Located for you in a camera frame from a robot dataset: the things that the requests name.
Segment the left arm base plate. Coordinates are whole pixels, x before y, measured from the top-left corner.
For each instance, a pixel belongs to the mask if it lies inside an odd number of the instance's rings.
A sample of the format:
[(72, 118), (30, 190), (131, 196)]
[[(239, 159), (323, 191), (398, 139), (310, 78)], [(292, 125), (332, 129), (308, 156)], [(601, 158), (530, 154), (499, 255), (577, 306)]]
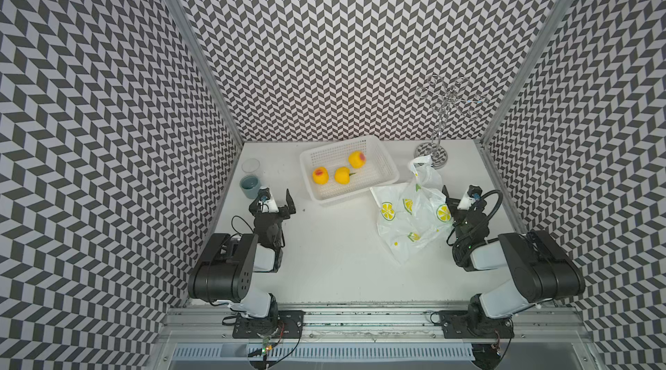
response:
[(284, 310), (267, 318), (239, 317), (233, 326), (234, 339), (262, 339), (266, 337), (287, 340), (299, 339), (303, 333), (305, 311)]

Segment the yellow peach with red spot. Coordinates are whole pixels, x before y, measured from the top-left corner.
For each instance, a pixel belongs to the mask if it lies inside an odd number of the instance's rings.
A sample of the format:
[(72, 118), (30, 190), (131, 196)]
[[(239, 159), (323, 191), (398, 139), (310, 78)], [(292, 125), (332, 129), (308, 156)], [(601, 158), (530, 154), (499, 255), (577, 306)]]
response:
[(348, 161), (352, 168), (358, 170), (366, 164), (366, 156), (362, 151), (354, 151), (350, 154)]

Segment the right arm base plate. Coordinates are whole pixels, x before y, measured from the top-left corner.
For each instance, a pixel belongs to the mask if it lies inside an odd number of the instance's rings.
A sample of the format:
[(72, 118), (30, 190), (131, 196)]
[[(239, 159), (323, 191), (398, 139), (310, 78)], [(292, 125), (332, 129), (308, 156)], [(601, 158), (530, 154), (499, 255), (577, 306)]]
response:
[(461, 310), (438, 312), (446, 339), (513, 339), (513, 324), (508, 318), (491, 319), (483, 313)]

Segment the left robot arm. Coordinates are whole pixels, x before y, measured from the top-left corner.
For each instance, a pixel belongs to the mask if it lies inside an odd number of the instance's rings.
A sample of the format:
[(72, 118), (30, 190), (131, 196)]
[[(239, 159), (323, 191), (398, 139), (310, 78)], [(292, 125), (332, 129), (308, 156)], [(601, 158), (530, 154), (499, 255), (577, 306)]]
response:
[(279, 312), (274, 295), (254, 288), (256, 274), (279, 271), (286, 239), (283, 222), (297, 213), (291, 193), (279, 207), (271, 190), (261, 188), (250, 203), (251, 232), (213, 234), (187, 282), (192, 299), (213, 306), (227, 306), (248, 321), (277, 326)]

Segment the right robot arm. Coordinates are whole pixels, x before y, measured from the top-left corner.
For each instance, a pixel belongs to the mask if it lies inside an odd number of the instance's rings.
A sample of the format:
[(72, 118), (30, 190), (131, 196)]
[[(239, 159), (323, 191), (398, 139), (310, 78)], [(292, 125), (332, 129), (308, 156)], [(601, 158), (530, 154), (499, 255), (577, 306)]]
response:
[(464, 311), (441, 311), (447, 339), (514, 337), (513, 316), (542, 302), (582, 295), (584, 276), (546, 231), (500, 234), (490, 238), (490, 220), (503, 203), (503, 193), (471, 185), (449, 210), (454, 229), (447, 244), (456, 266), (467, 272), (507, 269), (511, 278), (486, 293), (474, 295)]

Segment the lemon print plastic bag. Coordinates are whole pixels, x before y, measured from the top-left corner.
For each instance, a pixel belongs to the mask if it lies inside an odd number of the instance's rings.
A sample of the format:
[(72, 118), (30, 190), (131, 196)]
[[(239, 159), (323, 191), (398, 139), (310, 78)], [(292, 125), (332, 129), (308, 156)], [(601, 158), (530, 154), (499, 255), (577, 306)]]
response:
[(379, 209), (378, 236), (401, 265), (454, 229), (442, 177), (430, 156), (412, 159), (408, 168), (411, 181), (370, 189)]

